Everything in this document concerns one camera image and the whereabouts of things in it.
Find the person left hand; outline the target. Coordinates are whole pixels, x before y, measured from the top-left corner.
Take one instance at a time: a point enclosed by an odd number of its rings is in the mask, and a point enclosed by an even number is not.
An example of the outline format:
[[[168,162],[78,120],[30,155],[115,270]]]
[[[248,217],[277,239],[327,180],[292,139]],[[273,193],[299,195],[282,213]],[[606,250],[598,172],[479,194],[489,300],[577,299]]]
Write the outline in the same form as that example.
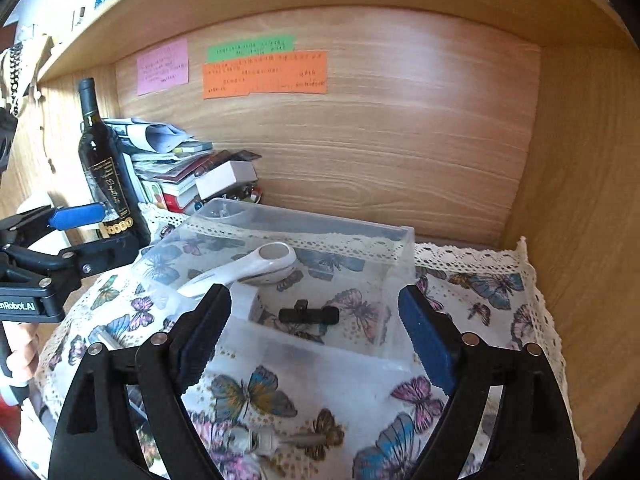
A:
[[[11,349],[6,358],[6,366],[14,380],[28,382],[34,377],[39,363],[38,325],[7,322],[4,329]]]

